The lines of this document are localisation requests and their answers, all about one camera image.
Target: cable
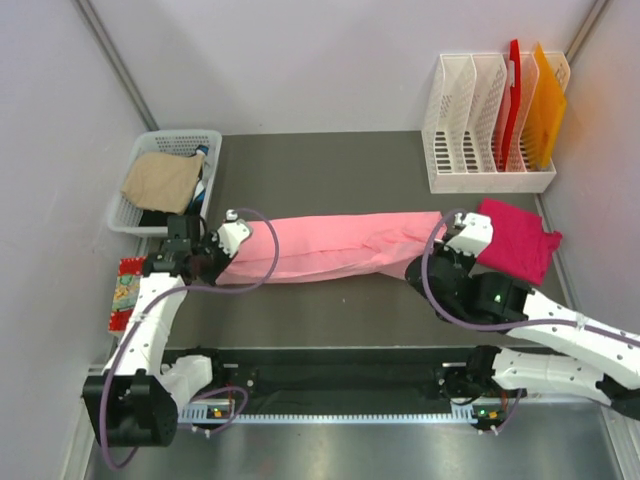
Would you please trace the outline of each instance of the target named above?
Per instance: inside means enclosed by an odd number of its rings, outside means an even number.
[[[496,435],[500,433],[502,430],[504,430],[504,427],[506,427],[507,424],[513,419],[513,414],[516,412],[516,408],[518,408],[518,404],[520,403],[521,398],[522,398],[522,389],[519,389],[518,393],[516,394],[516,399],[513,402],[513,405],[511,406],[509,411],[507,412],[507,416],[505,417],[504,422],[502,422],[500,425],[496,427]]]
[[[447,312],[442,307],[442,305],[438,303],[435,296],[433,295],[433,292],[431,291],[431,287],[429,286],[429,277],[427,276],[427,265],[429,262],[429,255],[431,255],[431,252],[433,251],[438,232],[444,225],[446,225],[448,221],[452,220],[459,213],[466,214],[467,211],[464,209],[451,210],[446,215],[443,215],[443,217],[438,221],[438,223],[436,223],[435,227],[433,227],[433,230],[431,231],[431,234],[429,234],[429,238],[427,239],[427,244],[424,249],[424,255],[422,255],[422,261],[420,264],[420,274],[422,275],[422,288],[424,289],[425,294],[427,295],[427,299],[429,300],[429,303],[431,304],[433,309],[442,316],[442,318],[459,327],[466,328],[469,330],[476,330],[478,332],[499,332],[503,330],[512,330],[514,328],[519,328],[519,327],[533,327],[536,325],[562,325],[562,326],[567,326],[572,328],[575,328],[578,326],[578,322],[575,322],[573,320],[561,320],[561,319],[551,319],[551,318],[525,320],[522,322],[513,322],[513,323],[508,323],[503,325],[475,325],[473,323],[468,323],[468,322],[465,322],[464,320],[456,318],[453,315],[451,315],[449,312]],[[628,345],[633,345],[634,347],[640,347],[640,341],[635,340],[633,338],[625,337],[623,335],[609,332],[607,330],[603,330],[602,328],[594,327],[588,324],[584,325],[583,328],[588,332],[592,332],[607,338],[618,340]],[[521,397],[522,397],[522,390],[518,390],[516,400],[513,403],[513,406],[511,407],[509,412],[507,413],[507,417],[505,418],[504,422],[502,422],[500,427],[498,427],[497,429],[498,432],[502,431],[504,426],[507,423],[509,423],[509,421],[511,420],[511,417],[513,417],[513,414],[516,410],[516,407],[518,406],[518,403],[520,402]]]
[[[185,285],[183,287],[171,288],[169,290],[162,292],[156,298],[151,300],[151,302],[149,302],[149,304],[142,311],[142,315],[141,315],[142,317],[147,315],[151,311],[151,309],[155,307],[164,298],[177,292],[190,291],[190,292],[207,292],[207,293],[222,293],[222,294],[238,295],[241,293],[251,292],[252,290],[255,290],[256,288],[264,285],[267,282],[267,280],[269,280],[269,278],[275,271],[276,266],[278,264],[278,260],[280,258],[280,242],[278,241],[278,235],[276,233],[276,229],[273,227],[269,219],[267,219],[267,217],[265,217],[260,212],[252,210],[250,208],[237,208],[235,210],[236,212],[239,212],[239,213],[248,213],[251,215],[255,215],[267,225],[267,227],[269,228],[269,231],[271,232],[271,235],[273,237],[273,246],[274,246],[273,263],[271,264],[271,267],[269,267],[269,270],[264,275],[264,277],[262,277],[260,280],[258,280],[256,283],[252,285],[249,285],[247,287],[240,287],[240,288],[220,288],[220,287],[211,287],[211,286],[204,286],[204,285]],[[124,355],[124,352],[126,351],[127,346],[131,342],[131,339],[133,338],[133,336],[135,335],[139,327],[140,327],[140,323],[139,321],[136,321],[134,325],[131,327],[129,334],[125,335],[122,341],[120,342],[120,346],[118,348],[116,356],[113,359],[111,368],[107,373],[107,378],[104,381],[104,386],[102,388],[102,395],[100,397],[100,409],[99,409],[99,415],[98,415],[98,433],[100,437],[100,450],[102,451],[102,458],[104,458],[105,463],[111,470],[114,470],[114,471],[121,470],[122,468],[126,467],[129,464],[129,462],[131,462],[131,460],[133,459],[133,456],[138,451],[138,448],[136,447],[131,450],[129,455],[121,463],[118,464],[114,462],[113,458],[111,457],[111,454],[109,453],[109,445],[107,443],[107,403],[108,403],[109,392],[111,390],[111,385],[113,383],[113,377],[115,375],[115,372],[120,366],[120,362],[122,361],[122,356]]]
[[[233,423],[233,421],[242,414],[242,412],[244,411],[245,407],[247,406],[247,403],[249,402],[249,392],[247,392],[244,388],[242,387],[237,387],[237,386],[228,386],[228,387],[222,387],[222,388],[217,388],[215,390],[210,390],[208,392],[204,392],[201,393],[199,395],[196,395],[195,397],[193,397],[191,399],[192,402],[196,402],[198,400],[204,400],[205,398],[209,398],[209,397],[214,397],[216,395],[220,395],[221,393],[227,393],[227,392],[239,392],[242,394],[242,403],[240,403],[240,406],[235,409],[235,411],[233,412],[233,415],[231,415],[227,421],[219,426],[217,426],[214,429],[209,430],[209,434],[212,433],[220,433],[223,430],[226,430],[227,428],[229,428],[231,426],[231,424]]]

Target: red cloth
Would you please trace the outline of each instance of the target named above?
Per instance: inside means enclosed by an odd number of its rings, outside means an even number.
[[[539,215],[491,198],[482,201],[478,213],[490,217],[493,225],[493,240],[478,263],[541,285],[562,234],[546,233]]]

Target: metal frame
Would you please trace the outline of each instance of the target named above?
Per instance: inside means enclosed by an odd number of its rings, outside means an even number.
[[[585,46],[590,35],[595,30],[598,22],[602,20],[602,17],[610,4],[611,0],[595,0],[595,2],[593,2],[591,10],[589,10],[589,13],[582,21],[580,28],[576,32],[576,35],[573,37],[573,40],[571,40],[569,48],[565,53],[569,65],[573,65],[576,57],[582,51],[582,48]]]
[[[102,20],[100,20],[100,17],[98,16],[95,8],[91,4],[91,1],[71,1],[77,8],[80,16],[84,19],[85,23],[91,30],[91,33],[96,39],[98,46],[104,53],[107,61],[109,62],[109,65],[111,65],[111,67],[113,68],[113,72],[116,74],[116,77],[118,77],[118,80],[122,84],[125,93],[129,97],[131,105],[133,106],[133,108],[135,108],[136,112],[140,116],[140,120],[142,120],[142,123],[144,123],[145,127],[149,131],[160,130],[158,124],[156,123],[156,120],[151,114],[151,110],[149,110],[149,107],[147,106],[147,103],[142,96],[142,93],[140,93],[140,90],[133,80],[133,77],[129,73],[129,70],[122,60],[122,57],[120,57],[120,54],[113,44],[113,41],[111,41],[111,37],[105,29]]]

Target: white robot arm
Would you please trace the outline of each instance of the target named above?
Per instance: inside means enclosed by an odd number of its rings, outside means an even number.
[[[566,356],[477,347],[467,362],[469,382],[475,382],[474,387],[497,385],[507,391],[580,395],[640,419],[640,348],[633,345],[640,335],[573,311],[505,274],[470,275],[492,235],[491,220],[486,216],[469,213],[455,217],[453,234],[448,233],[428,259],[434,297],[447,313],[467,323],[501,324],[507,336],[545,345]],[[426,297],[421,260],[419,257],[409,266],[406,279]],[[527,325],[537,319],[569,325]]]
[[[211,358],[188,355],[161,372],[162,355],[187,294],[182,287],[196,278],[215,284],[252,233],[232,211],[217,232],[205,232],[203,238],[197,216],[169,217],[168,231],[160,251],[149,254],[144,262],[138,299],[123,336],[128,339],[126,345],[121,342],[102,375],[89,376],[83,388],[98,441],[100,400],[104,390],[109,390],[106,429],[110,446],[168,445],[175,435],[178,412],[212,382]],[[155,303],[160,295],[165,296]],[[155,305],[145,313],[151,302]],[[113,381],[105,386],[110,371]]]

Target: purple cable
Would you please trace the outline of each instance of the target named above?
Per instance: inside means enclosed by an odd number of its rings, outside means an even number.
[[[449,312],[447,312],[444,308],[442,308],[442,305],[438,303],[435,296],[433,295],[433,292],[431,291],[431,287],[429,286],[429,277],[427,276],[427,265],[429,261],[429,255],[433,251],[433,247],[435,245],[436,236],[438,235],[438,232],[448,221],[452,220],[458,213],[466,214],[467,211],[464,209],[451,210],[446,215],[443,215],[443,217],[438,221],[436,226],[433,227],[433,230],[431,231],[431,234],[427,239],[427,245],[425,246],[424,255],[422,256],[422,262],[420,264],[420,267],[421,267],[420,274],[422,275],[422,288],[424,289],[425,294],[427,295],[427,299],[429,300],[429,303],[431,304],[433,309],[442,316],[442,318],[444,318],[446,321],[450,323],[453,323],[454,325],[458,325],[459,327],[466,328],[469,330],[476,330],[478,332],[499,332],[502,330],[511,330],[513,328],[518,328],[518,327],[533,327],[536,325],[563,325],[563,326],[573,327],[573,328],[578,326],[578,322],[575,322],[572,320],[561,320],[561,319],[551,319],[551,318],[525,320],[522,322],[513,322],[513,323],[503,324],[503,325],[475,325],[473,323],[468,323],[468,322],[465,322],[464,320],[454,317]],[[598,335],[602,335],[607,338],[618,340],[618,341],[627,343],[628,345],[640,347],[640,341],[635,340],[633,338],[625,337],[617,333],[609,332],[607,330],[603,330],[601,328],[594,327],[592,325],[585,325],[583,328],[588,332],[596,333]],[[500,429],[498,431],[501,431],[502,428],[504,428],[504,426],[509,422],[509,420],[513,416],[513,413],[516,410],[516,407],[518,405],[518,402],[521,396],[522,396],[522,391],[519,390],[518,396],[516,397],[516,402],[513,404],[513,406],[509,410],[507,414],[507,418],[505,418],[504,422],[502,422],[502,424],[500,425]]]
[[[227,392],[239,392],[239,393],[241,393],[242,394],[242,403],[233,412],[233,415],[231,415],[227,419],[227,421],[225,423],[220,425],[215,430],[211,430],[211,433],[220,433],[223,430],[226,430],[227,428],[229,428],[231,426],[233,421],[238,417],[238,415],[242,414],[242,412],[244,411],[245,407],[247,406],[247,403],[249,402],[249,392],[247,392],[242,387],[237,387],[235,385],[231,385],[229,387],[217,388],[215,390],[210,390],[208,392],[201,393],[200,395],[197,395],[197,396],[195,396],[195,397],[193,397],[191,399],[192,402],[196,402],[198,400],[204,400],[205,398],[215,397],[216,395],[220,395],[221,393],[227,393]]]
[[[151,300],[151,302],[149,302],[149,304],[142,311],[143,316],[148,314],[151,311],[151,309],[155,307],[158,304],[158,302],[160,302],[162,299],[177,292],[189,291],[189,292],[208,292],[208,293],[238,295],[240,293],[247,293],[252,290],[255,290],[256,288],[264,285],[266,281],[269,280],[274,270],[276,269],[276,266],[278,264],[278,259],[280,258],[280,242],[278,241],[278,235],[276,233],[276,229],[273,227],[269,219],[265,217],[263,214],[261,214],[260,212],[252,210],[250,208],[237,208],[235,209],[235,211],[238,213],[249,213],[251,215],[255,215],[267,225],[267,227],[269,228],[269,231],[271,232],[271,235],[273,236],[273,246],[275,250],[274,256],[273,256],[273,263],[271,264],[271,267],[269,267],[269,270],[264,275],[264,277],[262,277],[253,285],[249,285],[247,287],[240,287],[240,288],[220,288],[220,287],[211,287],[211,286],[205,286],[205,285],[185,285],[184,287],[171,288],[165,292],[162,292],[156,298]],[[111,457],[111,454],[109,453],[109,445],[107,443],[107,403],[108,403],[109,392],[111,390],[111,385],[113,383],[113,377],[115,375],[115,372],[120,366],[120,362],[122,361],[122,356],[124,355],[124,352],[126,351],[127,346],[131,342],[131,339],[133,338],[133,336],[135,335],[139,327],[140,327],[139,322],[134,323],[134,325],[131,327],[131,330],[129,331],[129,334],[126,335],[120,342],[120,348],[118,349],[118,352],[116,353],[116,356],[113,359],[113,363],[111,364],[111,368],[107,373],[107,378],[104,381],[104,387],[102,389],[102,396],[100,397],[100,411],[98,415],[98,433],[100,436],[100,450],[102,451],[102,458],[104,458],[105,463],[111,470],[114,470],[114,471],[121,470],[124,467],[126,467],[129,464],[129,462],[131,462],[131,460],[133,459],[133,456],[138,451],[138,448],[136,447],[133,450],[131,450],[127,458],[125,458],[121,463],[118,464],[114,462],[113,458]],[[213,390],[212,392],[208,392],[208,394],[214,395],[215,393],[213,392],[216,392],[216,390]],[[244,409],[248,401],[249,395],[246,392],[246,390],[244,390],[244,393],[246,395],[244,397],[242,404],[240,405],[240,408],[238,408],[238,413],[233,416],[234,420],[240,414],[240,412],[242,412],[242,410]],[[221,431],[226,429],[229,425],[231,425],[231,422],[232,420],[229,419],[227,423],[225,423],[222,427],[218,428],[216,431]]]
[[[507,426],[507,423],[511,421],[511,419],[513,418],[513,413],[516,411],[516,408],[518,408],[518,404],[520,403],[521,398],[522,398],[522,389],[519,389],[518,393],[516,394],[516,399],[513,402],[513,405],[511,405],[511,408],[507,412],[507,417],[498,427],[496,427],[496,434],[504,430],[504,427]]]

